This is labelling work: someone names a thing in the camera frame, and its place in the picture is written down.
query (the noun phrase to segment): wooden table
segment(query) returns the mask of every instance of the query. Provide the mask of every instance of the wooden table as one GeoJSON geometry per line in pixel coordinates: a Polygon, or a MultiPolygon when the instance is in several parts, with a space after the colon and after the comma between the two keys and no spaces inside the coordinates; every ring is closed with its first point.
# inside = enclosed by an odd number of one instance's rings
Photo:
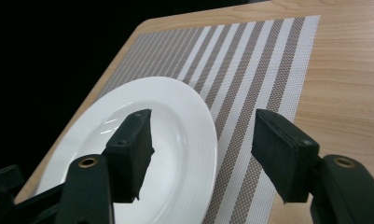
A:
{"type": "MultiPolygon", "coordinates": [[[[145,21],[136,27],[16,198],[30,197],[62,137],[90,107],[139,34],[180,28],[321,15],[295,124],[320,144],[320,156],[340,154],[374,177],[374,1],[268,1],[145,21]]],[[[270,223],[312,223],[309,203],[276,196],[270,223]]]]}

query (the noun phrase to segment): white plate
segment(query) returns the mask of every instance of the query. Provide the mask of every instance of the white plate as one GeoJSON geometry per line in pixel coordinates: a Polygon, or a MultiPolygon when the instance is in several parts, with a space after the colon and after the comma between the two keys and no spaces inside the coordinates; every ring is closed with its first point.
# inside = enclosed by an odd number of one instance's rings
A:
{"type": "Polygon", "coordinates": [[[155,153],[140,200],[114,204],[116,223],[202,223],[215,185],[215,126],[201,97],[169,77],[136,79],[88,108],[57,146],[35,195],[64,182],[74,159],[101,154],[122,121],[147,108],[155,153]]]}

